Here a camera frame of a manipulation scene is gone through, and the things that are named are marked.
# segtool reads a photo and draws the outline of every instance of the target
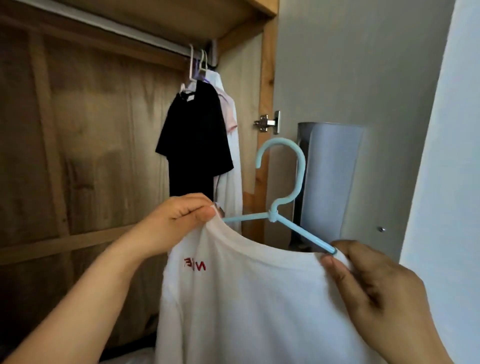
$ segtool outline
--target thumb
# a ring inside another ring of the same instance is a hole
[[[188,234],[196,227],[205,224],[215,216],[216,211],[211,206],[204,206],[191,213],[178,218],[175,224],[181,230],[182,235]]]
[[[320,259],[322,266],[333,278],[338,291],[342,296],[350,318],[369,303],[368,295],[363,291],[350,270],[339,260],[331,255],[324,255]]]

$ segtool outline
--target black t-shirt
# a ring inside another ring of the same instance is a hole
[[[213,201],[213,177],[233,169],[227,131],[215,88],[197,81],[168,109],[155,151],[168,159],[170,196],[202,192]]]

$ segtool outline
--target white door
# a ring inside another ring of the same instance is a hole
[[[454,0],[280,0],[274,109],[299,122],[365,126],[342,225],[399,258]],[[267,206],[291,192],[295,156],[272,148]],[[291,217],[292,206],[280,208]],[[267,223],[265,242],[290,231]]]

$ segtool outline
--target door hinge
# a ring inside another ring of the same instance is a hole
[[[280,110],[275,111],[275,117],[273,120],[268,119],[268,115],[260,116],[260,120],[255,121],[253,124],[260,129],[260,132],[266,133],[267,129],[273,127],[273,134],[277,135],[280,132]]]

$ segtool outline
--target clothes rail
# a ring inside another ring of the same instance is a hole
[[[53,0],[14,0],[21,2],[22,4],[33,6],[34,8],[44,10],[46,12],[51,12],[56,15],[63,16],[78,22],[94,26],[106,30],[111,33],[115,33],[119,36],[124,36],[130,39],[137,40],[142,43],[149,44],[151,46],[168,50],[173,53],[180,54],[185,57],[190,57],[190,47],[185,47],[183,45],[171,42],[169,40],[154,36],[152,34],[142,32],[141,30],[132,28],[127,25],[117,23],[113,20],[106,19],[104,17],[85,12],[83,10],[74,8],[73,6],[65,5]],[[212,63],[213,66],[216,66],[216,55],[215,55],[215,42],[212,47],[214,60]],[[195,51],[194,57],[200,59],[201,53]]]

